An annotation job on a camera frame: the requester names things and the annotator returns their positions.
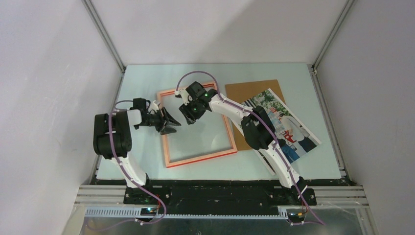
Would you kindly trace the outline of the colourful printed photo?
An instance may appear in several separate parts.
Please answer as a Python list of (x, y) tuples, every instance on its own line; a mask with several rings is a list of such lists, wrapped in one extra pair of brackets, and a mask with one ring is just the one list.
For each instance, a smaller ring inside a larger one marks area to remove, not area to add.
[(235, 99), (241, 105), (265, 109), (278, 139), (283, 154), (290, 164), (309, 157), (322, 141), (312, 133), (271, 89), (266, 89), (248, 98)]

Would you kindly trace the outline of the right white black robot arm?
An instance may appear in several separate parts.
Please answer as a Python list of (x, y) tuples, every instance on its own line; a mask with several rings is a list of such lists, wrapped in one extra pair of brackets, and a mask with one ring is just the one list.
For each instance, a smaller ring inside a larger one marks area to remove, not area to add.
[(304, 199), (307, 184), (282, 152), (275, 127), (263, 107), (252, 108), (236, 103), (215, 89), (206, 90), (198, 82), (184, 89), (177, 88), (174, 94), (183, 101), (179, 110), (188, 124), (194, 124), (206, 111), (229, 118), (267, 169), (287, 188), (285, 200), (296, 205)]

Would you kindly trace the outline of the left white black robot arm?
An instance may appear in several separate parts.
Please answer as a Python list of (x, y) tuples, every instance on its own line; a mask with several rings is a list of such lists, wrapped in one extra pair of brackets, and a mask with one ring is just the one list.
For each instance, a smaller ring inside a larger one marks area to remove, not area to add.
[(94, 116), (93, 148), (97, 155), (117, 165), (127, 187), (138, 188), (136, 198), (143, 204), (149, 204), (154, 200), (155, 191), (146, 186), (148, 175), (131, 155), (131, 129), (154, 127), (160, 135), (167, 135), (177, 132), (174, 127), (181, 124), (157, 100), (134, 98), (131, 102), (129, 109), (116, 109), (111, 114)]

